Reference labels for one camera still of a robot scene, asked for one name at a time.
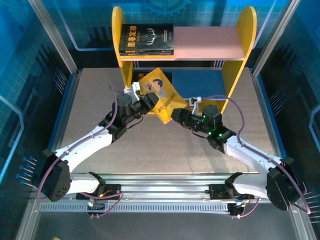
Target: gear logo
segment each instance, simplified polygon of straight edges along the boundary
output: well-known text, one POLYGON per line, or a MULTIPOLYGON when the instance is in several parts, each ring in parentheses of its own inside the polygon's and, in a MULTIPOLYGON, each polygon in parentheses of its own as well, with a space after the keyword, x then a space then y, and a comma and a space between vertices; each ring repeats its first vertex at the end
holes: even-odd
POLYGON ((0 6, 6 6, 12 17, 20 24, 20 31, 24 31, 24 23, 30 14, 28 0, 0 0, 0 6))
POLYGON ((146 0, 144 7, 157 17, 173 17, 175 13, 179 14, 182 9, 185 10, 186 5, 190 3, 191 0, 146 0))

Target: glass panel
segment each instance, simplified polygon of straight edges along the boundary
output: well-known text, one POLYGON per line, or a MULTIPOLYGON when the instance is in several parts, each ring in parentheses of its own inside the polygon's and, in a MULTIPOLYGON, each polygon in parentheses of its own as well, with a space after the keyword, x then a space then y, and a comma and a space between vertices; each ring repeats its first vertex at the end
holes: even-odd
POLYGON ((69 73, 28 1, 0 1, 0 34, 0 233, 15 239, 32 189, 20 165, 48 147, 69 73))
MULTIPOLYGON (((235 26, 241 11, 253 6, 257 13, 257 40, 248 66, 253 66, 274 28, 287 0, 44 0, 78 68, 117 67, 113 51, 111 16, 122 7, 127 23, 173 23, 175 26, 235 26)), ((150 65, 141 62, 140 67, 150 65)), ((154 62, 152 67, 162 65, 154 62)), ((179 62, 164 63, 170 67, 179 62)), ((193 62, 191 66, 213 67, 193 62)))
MULTIPOLYGON (((316 195, 320 193, 319 9, 318 0, 300 2, 260 73, 284 150, 299 162, 308 191, 315 190, 316 195)), ((309 200, 312 217, 320 216, 315 199, 309 200)), ((316 219, 311 221, 319 237, 316 219)))

